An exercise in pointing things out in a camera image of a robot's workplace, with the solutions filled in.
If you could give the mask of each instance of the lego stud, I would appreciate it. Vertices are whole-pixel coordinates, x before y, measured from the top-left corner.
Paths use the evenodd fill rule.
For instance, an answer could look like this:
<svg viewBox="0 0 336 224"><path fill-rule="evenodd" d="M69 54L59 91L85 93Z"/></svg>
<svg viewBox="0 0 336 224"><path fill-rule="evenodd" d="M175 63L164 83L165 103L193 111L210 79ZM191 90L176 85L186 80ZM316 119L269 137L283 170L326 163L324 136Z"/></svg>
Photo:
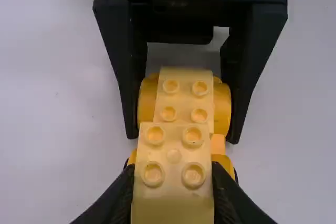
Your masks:
<svg viewBox="0 0 336 224"><path fill-rule="evenodd" d="M180 84L176 80L165 80L162 87L167 94L175 94L180 89Z"/></svg>
<svg viewBox="0 0 336 224"><path fill-rule="evenodd" d="M209 93L209 88L204 81L196 81L193 84L192 91L195 96L203 97Z"/></svg>
<svg viewBox="0 0 336 224"><path fill-rule="evenodd" d="M167 160L171 164L177 164L182 158L182 154L178 149L171 149L167 151Z"/></svg>
<svg viewBox="0 0 336 224"><path fill-rule="evenodd" d="M165 133L159 126L151 127L147 130L146 141L155 146L159 146L163 143Z"/></svg>
<svg viewBox="0 0 336 224"><path fill-rule="evenodd" d="M203 144L202 133L199 128L186 128L183 131L182 142L189 148L199 148Z"/></svg>
<svg viewBox="0 0 336 224"><path fill-rule="evenodd" d="M148 162L141 173L144 184L152 188L161 186L164 177L164 170L158 162Z"/></svg>
<svg viewBox="0 0 336 224"><path fill-rule="evenodd" d="M165 122L173 122L176 120L176 110L171 106L165 107L161 111L161 117Z"/></svg>
<svg viewBox="0 0 336 224"><path fill-rule="evenodd" d="M201 108L194 109L191 112L191 120L195 123L205 123L208 120L208 113Z"/></svg>
<svg viewBox="0 0 336 224"><path fill-rule="evenodd" d="M185 165L182 170L183 185L191 190L200 188L205 181L205 177L203 166L196 162Z"/></svg>

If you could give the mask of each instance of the toy building block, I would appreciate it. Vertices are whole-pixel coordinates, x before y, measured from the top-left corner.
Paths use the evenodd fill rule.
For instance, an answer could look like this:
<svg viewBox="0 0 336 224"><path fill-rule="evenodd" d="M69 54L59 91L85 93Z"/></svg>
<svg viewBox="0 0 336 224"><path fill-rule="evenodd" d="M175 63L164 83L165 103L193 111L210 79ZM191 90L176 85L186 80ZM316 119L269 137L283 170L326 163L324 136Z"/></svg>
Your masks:
<svg viewBox="0 0 336 224"><path fill-rule="evenodd" d="M214 132L214 83L209 70L162 68L154 122L207 124Z"/></svg>
<svg viewBox="0 0 336 224"><path fill-rule="evenodd" d="M206 124L142 123L132 224L214 223Z"/></svg>

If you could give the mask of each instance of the white table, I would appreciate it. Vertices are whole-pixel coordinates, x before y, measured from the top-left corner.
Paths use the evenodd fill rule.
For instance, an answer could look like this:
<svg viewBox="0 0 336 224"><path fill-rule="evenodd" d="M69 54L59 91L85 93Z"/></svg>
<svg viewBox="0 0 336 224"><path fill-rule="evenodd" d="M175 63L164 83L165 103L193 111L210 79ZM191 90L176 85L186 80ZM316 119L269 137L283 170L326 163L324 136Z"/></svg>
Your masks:
<svg viewBox="0 0 336 224"><path fill-rule="evenodd" d="M1 223L68 223L136 146L92 1L0 0ZM289 0L240 143L228 148L242 188L279 223L335 222L335 16L336 0ZM151 45L148 69L195 57L218 72L226 34L206 47Z"/></svg>

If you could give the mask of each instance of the lego duplo brick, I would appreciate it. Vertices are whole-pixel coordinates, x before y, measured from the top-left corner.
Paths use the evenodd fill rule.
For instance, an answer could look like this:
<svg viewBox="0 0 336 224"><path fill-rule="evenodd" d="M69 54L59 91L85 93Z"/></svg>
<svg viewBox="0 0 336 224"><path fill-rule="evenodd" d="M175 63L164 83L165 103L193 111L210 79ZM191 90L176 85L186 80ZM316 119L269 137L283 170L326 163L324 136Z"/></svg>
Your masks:
<svg viewBox="0 0 336 224"><path fill-rule="evenodd" d="M136 156L132 224L214 223L206 124L142 123Z"/></svg>
<svg viewBox="0 0 336 224"><path fill-rule="evenodd" d="M162 68L154 122L199 123L214 132L214 81L209 70Z"/></svg>

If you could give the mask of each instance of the yellow toy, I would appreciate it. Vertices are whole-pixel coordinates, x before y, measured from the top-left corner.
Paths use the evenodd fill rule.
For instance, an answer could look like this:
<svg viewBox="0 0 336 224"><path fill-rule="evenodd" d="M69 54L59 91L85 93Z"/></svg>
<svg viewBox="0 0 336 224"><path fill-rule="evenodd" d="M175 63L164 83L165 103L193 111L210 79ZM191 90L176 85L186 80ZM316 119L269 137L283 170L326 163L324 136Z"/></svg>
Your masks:
<svg viewBox="0 0 336 224"><path fill-rule="evenodd" d="M162 68L143 81L138 150L129 160L135 158L133 224L214 222L212 159L235 178L225 136L214 134L216 103L217 121L227 122L216 132L227 133L230 92L215 80L208 70Z"/></svg>

